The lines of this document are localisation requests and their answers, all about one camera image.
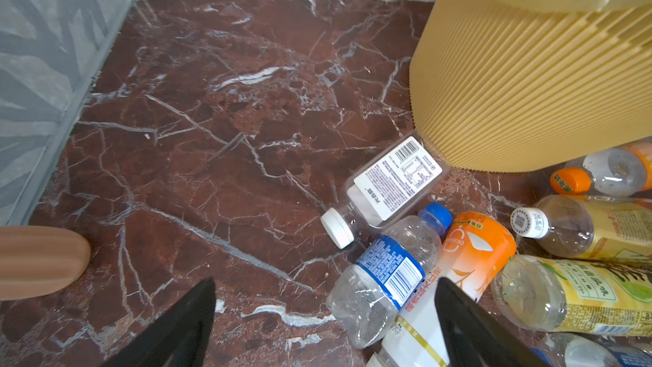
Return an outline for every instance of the red marble surface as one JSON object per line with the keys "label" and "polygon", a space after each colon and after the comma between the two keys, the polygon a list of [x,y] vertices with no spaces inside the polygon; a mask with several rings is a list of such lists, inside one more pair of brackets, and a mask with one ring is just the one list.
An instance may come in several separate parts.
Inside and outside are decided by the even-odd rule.
{"label": "red marble surface", "polygon": [[[408,66],[431,6],[139,0],[31,220],[84,235],[91,264],[0,304],[0,364],[99,365],[210,276],[206,366],[363,366],[370,351],[324,302],[368,239],[340,251],[319,216],[412,127]],[[453,170],[431,199],[507,224],[550,173]]]}

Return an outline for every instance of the clear plastic bottle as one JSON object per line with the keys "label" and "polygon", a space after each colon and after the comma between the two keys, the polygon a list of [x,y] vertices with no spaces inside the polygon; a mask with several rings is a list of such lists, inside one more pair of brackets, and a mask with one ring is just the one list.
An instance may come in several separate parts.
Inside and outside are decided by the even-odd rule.
{"label": "clear plastic bottle", "polygon": [[523,329],[650,336],[649,273],[621,264],[516,255],[491,288],[501,313]]}
{"label": "clear plastic bottle", "polygon": [[652,367],[652,357],[636,347],[573,333],[547,334],[533,350],[552,367]]}
{"label": "clear plastic bottle", "polygon": [[382,339],[426,272],[436,264],[440,236],[451,213],[430,203],[419,216],[407,216],[384,230],[339,277],[326,306],[351,343],[363,349]]}
{"label": "clear plastic bottle", "polygon": [[549,195],[512,212],[514,232],[564,258],[650,263],[652,201]]}
{"label": "clear plastic bottle", "polygon": [[550,176],[559,194],[626,197],[652,188],[652,142],[642,140],[569,161]]}
{"label": "clear plastic bottle", "polygon": [[351,244],[363,230],[380,234],[450,169],[443,154],[412,131],[347,179],[338,204],[324,213],[322,224],[338,248]]}

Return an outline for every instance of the blue bottle cap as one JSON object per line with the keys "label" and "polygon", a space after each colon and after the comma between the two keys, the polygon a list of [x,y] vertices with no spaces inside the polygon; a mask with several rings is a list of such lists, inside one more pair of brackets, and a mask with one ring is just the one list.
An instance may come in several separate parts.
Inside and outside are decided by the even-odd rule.
{"label": "blue bottle cap", "polygon": [[419,212],[419,217],[428,217],[433,216],[443,225],[443,232],[446,233],[448,227],[452,224],[451,212],[446,209],[443,205],[439,203],[430,203],[423,210]]}

